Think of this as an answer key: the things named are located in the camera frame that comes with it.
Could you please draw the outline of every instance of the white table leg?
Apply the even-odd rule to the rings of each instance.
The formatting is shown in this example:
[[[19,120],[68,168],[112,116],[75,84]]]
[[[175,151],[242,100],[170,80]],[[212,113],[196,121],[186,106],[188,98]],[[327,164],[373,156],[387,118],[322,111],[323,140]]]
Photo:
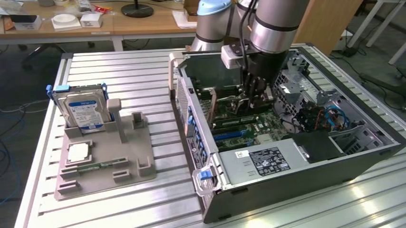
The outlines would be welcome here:
[[[393,65],[398,61],[401,55],[405,52],[406,52],[406,42],[405,42],[403,46],[401,47],[401,49],[398,50],[398,52],[395,53],[395,55],[393,56],[391,60],[389,60],[390,65]]]
[[[397,13],[399,12],[402,6],[405,5],[405,1],[401,1],[399,4],[397,5],[397,7],[394,8],[394,10],[390,12],[390,14],[387,15],[385,21],[382,22],[377,32],[374,33],[373,37],[370,38],[369,42],[367,42],[367,47],[373,46],[375,40],[378,39],[381,33],[383,32],[386,26],[389,25],[389,22],[391,22],[393,18],[395,17]]]
[[[114,42],[114,50],[115,51],[123,51],[123,36],[112,36],[112,42]]]
[[[363,22],[362,22],[362,24],[361,24],[361,26],[359,26],[359,28],[358,28],[358,30],[357,30],[357,33],[354,34],[354,36],[353,36],[353,38],[351,38],[351,40],[350,40],[350,43],[349,43],[349,45],[347,45],[349,47],[353,47],[353,46],[354,46],[354,44],[355,44],[355,42],[357,42],[357,40],[358,40],[358,38],[359,38],[359,36],[361,36],[363,30],[366,29],[366,27],[367,27],[370,21],[371,21],[373,18],[374,18],[374,16],[375,16],[375,14],[377,14],[377,12],[378,12],[378,10],[379,10],[382,4],[383,4],[383,1],[379,0],[379,1],[377,2],[377,4],[375,4],[373,10],[370,11],[370,13],[369,13],[366,19],[363,20]]]

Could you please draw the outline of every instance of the wooden desk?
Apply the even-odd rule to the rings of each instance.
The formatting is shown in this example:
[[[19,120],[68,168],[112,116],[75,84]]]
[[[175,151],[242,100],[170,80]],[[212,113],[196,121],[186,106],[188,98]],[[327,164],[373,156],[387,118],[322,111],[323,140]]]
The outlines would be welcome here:
[[[151,5],[154,8],[154,15],[139,19],[127,17],[122,14],[122,7],[131,4],[131,2],[95,2],[94,4],[103,7],[111,7],[115,12],[114,15],[103,15],[103,25],[100,28],[82,28],[71,31],[55,32],[51,18],[55,16],[55,12],[62,11],[64,7],[42,7],[38,2],[25,2],[23,6],[24,10],[30,14],[40,15],[46,19],[40,30],[17,31],[11,29],[4,31],[1,29],[3,20],[0,19],[0,45],[110,40],[114,42],[115,51],[123,51],[122,41],[124,39],[195,36],[195,29],[179,29],[176,26],[172,17],[172,9]],[[175,9],[182,9],[183,7],[180,3],[174,2],[152,2],[152,4]]]

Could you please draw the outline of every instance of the hard drive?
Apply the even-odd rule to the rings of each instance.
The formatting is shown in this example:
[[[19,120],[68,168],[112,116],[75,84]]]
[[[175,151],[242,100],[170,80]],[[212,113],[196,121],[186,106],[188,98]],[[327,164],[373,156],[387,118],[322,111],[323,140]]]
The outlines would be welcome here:
[[[62,111],[67,127],[79,127],[83,133],[106,130],[104,123],[112,121],[107,110],[106,84],[59,85],[54,91],[52,86],[48,86],[47,93]]]

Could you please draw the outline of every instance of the desk lamp base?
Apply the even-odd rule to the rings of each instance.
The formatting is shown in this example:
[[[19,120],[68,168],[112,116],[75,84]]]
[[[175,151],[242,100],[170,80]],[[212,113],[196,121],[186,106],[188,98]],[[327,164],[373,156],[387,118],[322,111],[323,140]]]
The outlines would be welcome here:
[[[130,4],[122,7],[122,13],[132,18],[146,18],[154,14],[151,6],[139,4],[136,8],[135,4]]]

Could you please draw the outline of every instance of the warning label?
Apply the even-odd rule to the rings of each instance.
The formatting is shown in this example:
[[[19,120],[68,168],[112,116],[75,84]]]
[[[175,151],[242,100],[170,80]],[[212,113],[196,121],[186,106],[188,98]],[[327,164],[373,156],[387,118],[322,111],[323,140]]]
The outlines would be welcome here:
[[[251,152],[250,157],[261,176],[291,169],[278,147]]]

